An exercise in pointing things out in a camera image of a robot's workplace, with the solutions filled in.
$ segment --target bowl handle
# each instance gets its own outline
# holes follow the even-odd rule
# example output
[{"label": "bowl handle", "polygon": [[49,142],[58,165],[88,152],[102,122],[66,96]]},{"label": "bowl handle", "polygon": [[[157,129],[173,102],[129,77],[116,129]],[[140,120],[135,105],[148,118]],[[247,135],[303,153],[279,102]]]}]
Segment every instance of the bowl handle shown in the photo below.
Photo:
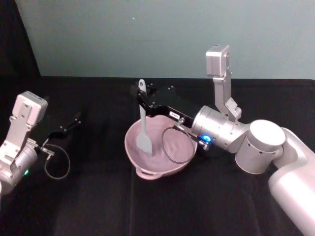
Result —
[{"label": "bowl handle", "polygon": [[136,173],[140,178],[146,179],[146,180],[154,180],[162,177],[161,173],[151,172],[143,170],[140,167],[136,167]]}]

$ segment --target spatula head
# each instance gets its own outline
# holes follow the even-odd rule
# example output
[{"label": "spatula head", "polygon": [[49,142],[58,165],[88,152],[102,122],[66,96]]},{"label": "spatula head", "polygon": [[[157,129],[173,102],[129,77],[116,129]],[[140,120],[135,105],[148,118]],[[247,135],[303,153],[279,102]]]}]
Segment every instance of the spatula head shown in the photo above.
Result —
[{"label": "spatula head", "polygon": [[152,155],[152,143],[145,133],[140,133],[137,137],[137,147],[143,152]]}]

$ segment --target spatula handle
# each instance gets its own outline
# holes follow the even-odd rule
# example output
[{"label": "spatula handle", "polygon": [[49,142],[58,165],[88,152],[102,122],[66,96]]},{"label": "spatula handle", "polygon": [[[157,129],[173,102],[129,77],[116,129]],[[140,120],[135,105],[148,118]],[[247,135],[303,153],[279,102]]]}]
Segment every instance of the spatula handle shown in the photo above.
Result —
[{"label": "spatula handle", "polygon": [[[143,79],[139,80],[139,88],[140,90],[147,93],[146,82]],[[139,105],[139,108],[140,108],[141,128],[142,128],[142,132],[145,133],[146,132],[146,111],[140,105]]]}]

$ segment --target cylindrical motor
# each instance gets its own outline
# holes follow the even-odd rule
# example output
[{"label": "cylindrical motor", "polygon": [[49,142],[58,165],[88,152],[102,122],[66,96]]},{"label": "cylindrical motor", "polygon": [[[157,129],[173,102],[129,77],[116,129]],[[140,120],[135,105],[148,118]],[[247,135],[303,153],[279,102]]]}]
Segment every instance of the cylindrical motor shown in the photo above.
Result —
[{"label": "cylindrical motor", "polygon": [[272,160],[282,155],[285,139],[284,131],[275,123],[256,120],[250,124],[235,161],[244,171],[261,174]]},{"label": "cylindrical motor", "polygon": [[240,138],[248,129],[248,125],[240,122],[231,122],[228,117],[216,110],[203,106],[195,119],[191,127],[191,132],[198,137],[208,135],[212,138],[213,144],[228,150],[231,153],[235,153],[240,143],[236,143],[238,147],[230,147],[230,144]]},{"label": "cylindrical motor", "polygon": [[11,166],[5,166],[0,171],[2,194],[8,194],[21,180],[26,170],[37,160],[37,153],[32,145],[26,144]]}]

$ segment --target teal wall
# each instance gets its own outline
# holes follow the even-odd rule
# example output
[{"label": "teal wall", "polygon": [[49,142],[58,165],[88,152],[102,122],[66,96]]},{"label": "teal wall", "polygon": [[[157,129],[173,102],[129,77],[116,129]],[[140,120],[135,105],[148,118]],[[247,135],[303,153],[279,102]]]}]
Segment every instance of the teal wall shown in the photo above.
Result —
[{"label": "teal wall", "polygon": [[206,78],[229,44],[233,78],[315,79],[315,1],[17,0],[42,75]]}]

